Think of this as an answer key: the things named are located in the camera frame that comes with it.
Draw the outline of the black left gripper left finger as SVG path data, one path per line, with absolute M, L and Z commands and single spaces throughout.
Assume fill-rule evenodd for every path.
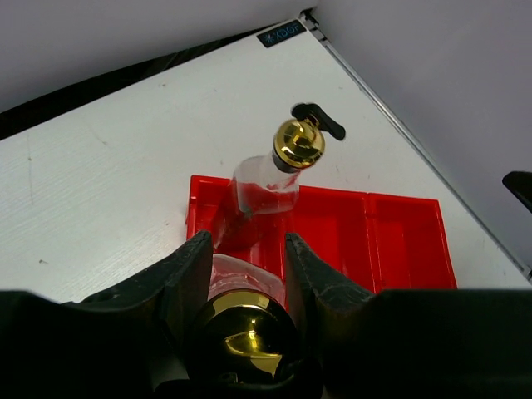
M 136 334 L 152 326 L 180 357 L 196 314 L 207 301 L 212 236 L 201 230 L 177 250 L 122 282 L 63 305 Z

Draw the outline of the glass oil bottle gold cap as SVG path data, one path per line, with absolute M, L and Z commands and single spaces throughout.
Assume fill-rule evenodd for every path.
M 235 168 L 210 225 L 216 251 L 249 248 L 275 229 L 276 218 L 298 201 L 298 177 L 322 158 L 323 134 L 346 137 L 345 128 L 316 103 L 298 103 L 291 116 L 274 134 L 268 154 Z

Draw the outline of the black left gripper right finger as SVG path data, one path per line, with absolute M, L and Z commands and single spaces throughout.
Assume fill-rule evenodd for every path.
M 303 350 L 315 357 L 343 350 L 374 293 L 320 259 L 295 233 L 285 235 L 284 267 L 288 313 Z

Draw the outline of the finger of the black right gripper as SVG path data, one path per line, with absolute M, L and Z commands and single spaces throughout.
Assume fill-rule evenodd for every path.
M 532 173 L 530 171 L 511 171 L 503 177 L 502 183 L 529 212 L 532 212 Z

